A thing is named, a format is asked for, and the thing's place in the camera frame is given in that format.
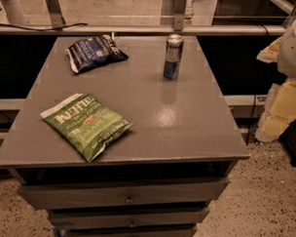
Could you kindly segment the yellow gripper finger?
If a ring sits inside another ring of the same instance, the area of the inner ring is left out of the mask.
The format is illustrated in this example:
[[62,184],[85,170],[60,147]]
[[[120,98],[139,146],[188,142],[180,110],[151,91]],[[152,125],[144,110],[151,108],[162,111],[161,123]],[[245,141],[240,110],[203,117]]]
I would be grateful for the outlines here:
[[295,120],[296,78],[287,78],[282,85],[271,86],[255,137],[261,142],[274,141]]
[[282,37],[279,36],[270,46],[267,46],[257,55],[257,59],[264,63],[277,62],[278,60],[278,50],[281,43]]

